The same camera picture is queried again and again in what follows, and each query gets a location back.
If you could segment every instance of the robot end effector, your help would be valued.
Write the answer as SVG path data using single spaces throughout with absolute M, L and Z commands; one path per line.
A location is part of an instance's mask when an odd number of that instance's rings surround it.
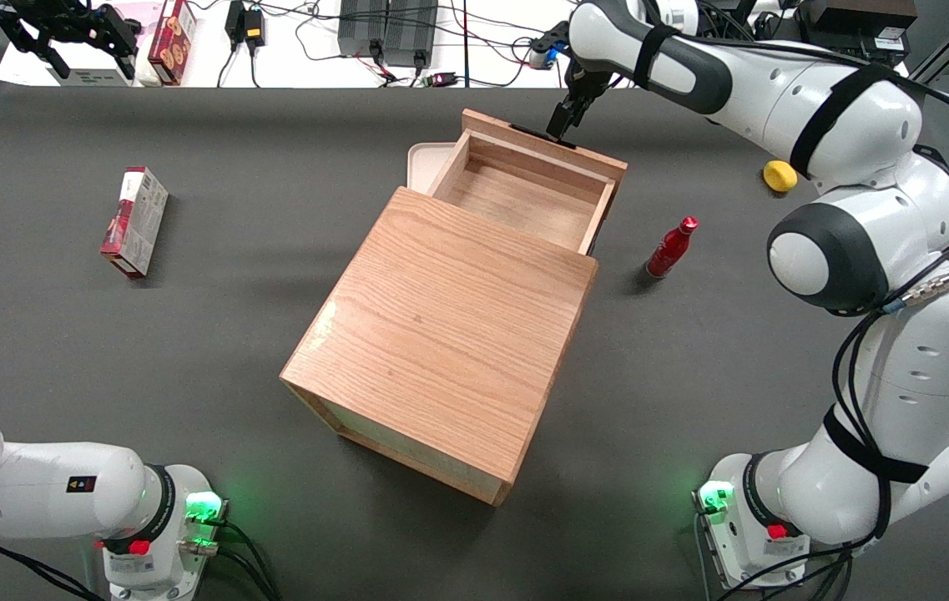
M 530 45 L 532 53 L 547 53 L 554 47 L 564 56 L 570 57 L 570 64 L 564 76 L 567 97 L 555 106 L 547 128 L 549 137 L 555 141 L 562 140 L 563 134 L 567 133 L 571 126 L 581 125 L 582 115 L 585 115 L 593 100 L 608 91 L 613 75 L 611 72 L 591 72 L 582 68 L 570 51 L 569 30 L 569 22 L 560 22 Z
M 23 22 L 37 30 L 33 38 Z M 111 54 L 126 79 L 135 75 L 137 33 L 141 23 L 123 19 L 110 4 L 86 8 L 79 0 L 3 0 L 0 28 L 21 53 L 34 53 L 48 61 L 59 77 L 66 79 L 70 67 L 51 47 L 51 41 L 81 42 Z

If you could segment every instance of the yellow sponge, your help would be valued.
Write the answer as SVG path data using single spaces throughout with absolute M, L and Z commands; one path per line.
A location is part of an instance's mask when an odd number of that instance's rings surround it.
M 797 186 L 797 171 L 784 160 L 771 160 L 764 166 L 764 182 L 776 193 L 787 193 Z

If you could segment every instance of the red bottle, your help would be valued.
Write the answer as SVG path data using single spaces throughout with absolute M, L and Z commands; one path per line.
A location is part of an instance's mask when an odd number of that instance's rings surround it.
M 653 278 L 662 278 L 668 274 L 671 267 L 681 259 L 681 255 L 689 250 L 689 235 L 692 235 L 698 228 L 700 222 L 696 217 L 685 217 L 681 220 L 681 225 L 668 232 L 660 245 L 656 247 L 653 258 L 645 264 L 645 270 Z

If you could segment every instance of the black strap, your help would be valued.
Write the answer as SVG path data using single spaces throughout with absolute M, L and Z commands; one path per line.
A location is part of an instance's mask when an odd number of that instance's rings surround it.
M 161 535 L 162 530 L 166 528 L 166 524 L 169 524 L 169 517 L 174 514 L 174 505 L 177 498 L 174 479 L 169 475 L 169 472 L 166 472 L 166 468 L 161 467 L 161 465 L 153 465 L 150 463 L 145 463 L 144 465 L 159 476 L 159 486 L 162 487 L 162 498 L 159 499 L 159 509 L 156 510 L 151 520 L 149 520 L 138 533 L 126 538 L 103 540 L 103 546 L 115 555 L 128 555 L 129 545 L 134 543 L 134 541 L 146 540 L 149 541 L 149 543 L 153 543 L 154 540 Z
M 871 474 L 892 482 L 914 484 L 919 482 L 920 478 L 927 472 L 926 465 L 883 457 L 874 450 L 867 448 L 867 445 L 856 440 L 845 429 L 845 426 L 838 422 L 836 415 L 834 415 L 834 407 L 830 407 L 830 410 L 826 412 L 826 416 L 822 418 L 822 425 L 826 429 L 826 434 L 830 434 L 830 440 L 837 445 L 837 448 L 846 457 L 855 461 L 856 464 L 871 472 Z
M 801 529 L 797 528 L 793 522 L 783 520 L 783 518 L 771 513 L 771 510 L 764 504 L 764 499 L 760 498 L 760 492 L 757 491 L 756 468 L 760 467 L 760 461 L 763 461 L 764 457 L 771 453 L 756 453 L 749 460 L 749 463 L 745 464 L 745 470 L 741 473 L 741 491 L 745 492 L 745 501 L 749 503 L 749 510 L 752 511 L 753 517 L 756 518 L 757 522 L 760 522 L 760 525 L 767 528 L 767 526 L 779 524 L 786 528 L 787 537 L 799 537 L 803 533 Z
M 794 144 L 794 151 L 790 154 L 790 164 L 797 170 L 798 174 L 809 176 L 807 168 L 811 154 L 815 152 L 822 137 L 834 126 L 838 117 L 849 108 L 861 94 L 867 91 L 871 85 L 879 81 L 892 80 L 898 77 L 893 69 L 880 64 L 868 64 L 858 68 L 855 72 L 834 83 L 830 88 L 830 97 L 822 103 L 821 106 L 811 115 L 805 129 L 801 130 L 797 142 Z
M 677 29 L 662 24 L 662 26 L 649 29 L 649 33 L 645 34 L 645 40 L 641 42 L 641 51 L 638 53 L 638 64 L 634 65 L 634 83 L 639 88 L 646 88 L 646 90 L 649 88 L 649 70 L 653 67 L 653 58 L 656 58 L 660 46 L 664 45 L 664 40 L 676 33 L 678 33 Z

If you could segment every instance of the wooden box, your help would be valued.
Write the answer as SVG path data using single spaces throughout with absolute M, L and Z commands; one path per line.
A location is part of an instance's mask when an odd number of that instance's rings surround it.
M 391 197 L 280 379 L 343 437 L 500 505 L 626 164 L 473 111 L 463 127 L 431 195 Z

